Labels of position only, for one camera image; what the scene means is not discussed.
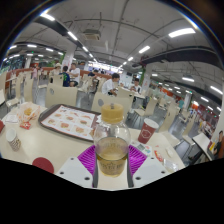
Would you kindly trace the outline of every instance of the fluorescent light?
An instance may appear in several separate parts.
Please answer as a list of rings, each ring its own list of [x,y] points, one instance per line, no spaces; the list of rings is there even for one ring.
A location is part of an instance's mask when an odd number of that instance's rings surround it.
[[[13,45],[12,47],[10,47],[9,49],[13,49],[13,48],[16,48],[17,47],[17,45]]]
[[[201,97],[202,100],[209,102],[209,100],[205,99],[204,97]]]
[[[86,49],[86,47],[82,47],[86,52],[88,51],[87,49]]]
[[[186,80],[186,81],[194,82],[194,79],[190,79],[190,78],[186,78],[186,77],[183,77],[182,79]]]
[[[220,93],[223,95],[223,92],[217,88],[215,88],[214,86],[210,86],[211,89],[214,89],[216,92]]]
[[[186,28],[186,29],[181,29],[181,30],[177,30],[175,32],[172,32],[172,33],[169,34],[169,36],[171,38],[173,38],[173,37],[181,36],[181,35],[184,35],[184,34],[190,34],[190,33],[195,33],[195,31],[192,28]]]
[[[28,44],[27,47],[37,47],[36,45]]]
[[[146,47],[142,48],[142,49],[139,51],[139,54],[141,54],[141,53],[147,51],[149,48],[150,48],[149,46],[146,46]]]
[[[50,21],[54,21],[55,20],[54,17],[52,17],[52,16],[50,16],[50,15],[48,15],[46,13],[42,13],[40,16],[42,16],[42,17],[44,17],[46,19],[49,19]]]
[[[46,48],[46,50],[47,50],[47,51],[53,51],[53,50],[52,50],[52,49],[50,49],[50,48]]]

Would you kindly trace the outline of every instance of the white table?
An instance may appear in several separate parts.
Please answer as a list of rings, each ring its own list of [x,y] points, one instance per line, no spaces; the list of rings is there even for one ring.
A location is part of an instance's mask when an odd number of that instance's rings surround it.
[[[17,161],[31,165],[33,160],[38,157],[44,157],[51,161],[54,166],[54,173],[57,173],[62,165],[69,157],[78,157],[88,147],[93,145],[91,142],[84,140],[74,139],[60,133],[53,132],[39,125],[38,120],[31,120],[30,130],[20,128],[18,124],[6,123],[5,128],[0,134],[0,152],[3,158],[12,161]],[[11,149],[9,143],[6,141],[6,132],[10,128],[14,128],[17,132],[18,138],[21,140],[21,148],[15,152]],[[140,130],[129,129],[131,138],[137,140]],[[179,169],[185,166],[181,161],[176,151],[172,148],[166,138],[160,133],[154,133],[149,140],[148,145],[153,147],[153,150],[158,150],[161,155],[174,163],[178,164]],[[165,150],[169,146],[173,152],[173,158],[170,158]],[[98,189],[127,189],[127,170],[125,169],[122,174],[111,179],[99,172]]]
[[[208,154],[208,145],[210,143],[210,139],[204,134],[200,133],[199,135],[192,138],[192,140],[199,146],[201,149],[200,154],[198,155],[198,158],[202,155],[202,153],[205,154],[205,156],[212,161],[213,158]],[[197,161],[197,159],[193,160],[191,164],[194,164]]]

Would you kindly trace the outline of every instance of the person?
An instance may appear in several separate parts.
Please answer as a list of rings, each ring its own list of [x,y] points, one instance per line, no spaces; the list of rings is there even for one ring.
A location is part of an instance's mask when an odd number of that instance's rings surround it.
[[[184,100],[183,100],[183,97],[181,97],[181,99],[179,101],[179,108],[180,108],[179,114],[182,112],[183,105],[184,105]]]
[[[70,87],[75,87],[79,84],[80,69],[76,68],[76,63],[72,63],[70,70],[70,72],[67,72],[70,75]]]
[[[117,96],[114,88],[114,82],[118,82],[120,79],[120,75],[117,73],[114,73],[112,75],[112,79],[107,80],[103,86],[102,86],[102,93],[103,94],[108,94],[108,95],[114,95]]]
[[[60,70],[61,70],[61,64],[57,63],[55,65],[55,68],[52,71],[50,71],[50,74],[49,74],[49,76],[50,76],[50,83],[53,83],[53,78],[52,77],[54,75],[59,75],[59,73],[61,72]]]
[[[139,86],[138,78],[135,79],[134,85],[133,84],[129,85],[129,90],[141,93],[141,86]]]
[[[221,149],[221,145],[222,145],[222,138],[223,138],[223,131],[220,131],[219,132],[219,141],[215,145],[214,151],[213,151],[214,159],[218,159],[218,153],[219,153],[219,151]],[[188,156],[188,159],[194,160],[194,159],[199,159],[199,157],[200,157],[200,152],[198,152],[194,156]]]
[[[68,71],[68,66],[64,66],[63,67],[63,72],[60,73],[59,75],[63,75],[63,87],[69,87],[70,86],[70,76],[69,74],[67,73]]]

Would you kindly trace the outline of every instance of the bottle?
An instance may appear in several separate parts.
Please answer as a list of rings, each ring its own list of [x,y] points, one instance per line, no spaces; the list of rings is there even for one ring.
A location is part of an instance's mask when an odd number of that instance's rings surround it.
[[[104,104],[101,123],[94,132],[99,168],[105,176],[118,177],[124,170],[131,135],[123,120],[123,106]]]

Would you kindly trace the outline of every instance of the paper cup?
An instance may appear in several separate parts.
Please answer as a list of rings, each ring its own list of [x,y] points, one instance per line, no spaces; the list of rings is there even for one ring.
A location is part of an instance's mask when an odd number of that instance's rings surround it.
[[[155,121],[145,118],[142,130],[138,137],[138,141],[146,144],[158,127],[159,125]]]
[[[21,141],[18,139],[15,129],[11,128],[6,132],[6,140],[14,151],[19,150]]]

